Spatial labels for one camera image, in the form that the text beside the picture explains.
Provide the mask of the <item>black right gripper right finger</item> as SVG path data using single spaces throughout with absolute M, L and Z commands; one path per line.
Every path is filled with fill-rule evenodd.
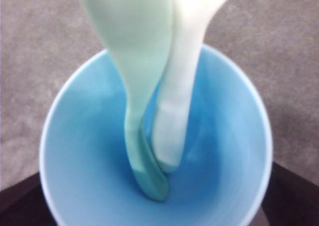
M 317 226 L 319 187 L 274 162 L 262 209 L 271 226 Z

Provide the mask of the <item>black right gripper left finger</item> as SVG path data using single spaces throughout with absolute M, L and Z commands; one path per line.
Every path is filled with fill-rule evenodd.
M 47 206 L 39 173 L 0 192 L 2 226 L 52 226 L 54 218 Z

